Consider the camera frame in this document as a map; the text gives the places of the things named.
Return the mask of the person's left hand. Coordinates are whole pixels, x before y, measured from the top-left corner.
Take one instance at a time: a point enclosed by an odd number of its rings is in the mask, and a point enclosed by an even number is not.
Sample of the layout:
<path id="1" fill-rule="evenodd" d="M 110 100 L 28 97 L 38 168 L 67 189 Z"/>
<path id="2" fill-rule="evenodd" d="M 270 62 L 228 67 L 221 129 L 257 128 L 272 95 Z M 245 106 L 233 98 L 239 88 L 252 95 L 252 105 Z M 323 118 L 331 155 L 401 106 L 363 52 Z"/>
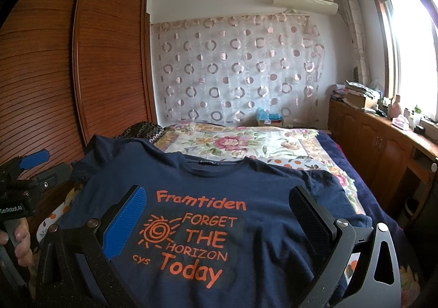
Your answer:
<path id="1" fill-rule="evenodd" d="M 30 248 L 30 232 L 26 218 L 19 220 L 13 235 L 17 242 L 14 252 L 18 264 L 23 267 L 31 267 L 33 265 L 33 254 Z"/>

